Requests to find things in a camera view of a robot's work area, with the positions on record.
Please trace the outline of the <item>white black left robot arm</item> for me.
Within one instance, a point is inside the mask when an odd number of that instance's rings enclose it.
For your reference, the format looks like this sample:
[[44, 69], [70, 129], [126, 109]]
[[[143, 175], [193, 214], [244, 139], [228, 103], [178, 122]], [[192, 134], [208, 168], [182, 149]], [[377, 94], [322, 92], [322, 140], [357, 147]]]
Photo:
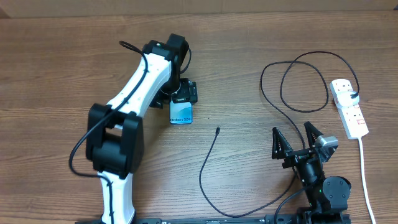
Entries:
[[169, 105], [171, 124], [193, 123], [197, 85], [182, 78], [192, 51], [185, 37], [170, 34], [165, 43], [151, 40], [138, 51], [141, 61], [124, 88], [88, 113], [86, 158], [103, 189], [104, 212], [98, 223], [132, 223], [132, 179], [144, 153], [143, 117], [149, 108]]

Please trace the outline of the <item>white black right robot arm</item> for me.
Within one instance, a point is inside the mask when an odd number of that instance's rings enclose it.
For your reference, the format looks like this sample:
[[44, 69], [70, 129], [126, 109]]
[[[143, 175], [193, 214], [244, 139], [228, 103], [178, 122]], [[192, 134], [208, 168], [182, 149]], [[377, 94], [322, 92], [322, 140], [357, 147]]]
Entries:
[[[314, 125], [304, 123], [309, 147], [292, 149], [277, 127], [272, 129], [272, 158], [282, 159], [282, 167], [296, 171], [302, 188], [287, 197], [275, 211], [271, 223], [350, 223], [348, 209], [351, 183], [341, 176], [326, 177], [323, 164], [331, 159], [338, 148], [335, 136], [324, 135]], [[280, 215], [281, 208], [302, 192], [307, 196], [307, 207], [300, 207], [293, 215]]]

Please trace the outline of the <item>blue Galaxy S24 smartphone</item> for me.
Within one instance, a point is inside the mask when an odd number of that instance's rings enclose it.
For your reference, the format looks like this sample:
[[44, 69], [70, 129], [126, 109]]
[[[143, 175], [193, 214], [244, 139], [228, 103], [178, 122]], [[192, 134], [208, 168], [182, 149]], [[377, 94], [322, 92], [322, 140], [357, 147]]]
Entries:
[[171, 124], [192, 124], [193, 108], [190, 102], [170, 102], [170, 123]]

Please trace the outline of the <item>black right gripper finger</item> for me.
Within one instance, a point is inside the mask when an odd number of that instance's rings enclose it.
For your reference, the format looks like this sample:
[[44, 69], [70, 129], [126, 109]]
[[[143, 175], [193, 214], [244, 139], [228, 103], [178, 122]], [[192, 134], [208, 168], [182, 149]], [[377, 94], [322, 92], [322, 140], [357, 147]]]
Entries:
[[277, 127], [272, 129], [272, 138], [272, 159], [284, 159], [293, 152], [291, 145]]
[[315, 145], [315, 141], [319, 136], [322, 136], [323, 133], [319, 131], [316, 127], [314, 127], [314, 125], [309, 121], [304, 123], [304, 127], [306, 130], [309, 146], [310, 148], [313, 148]]

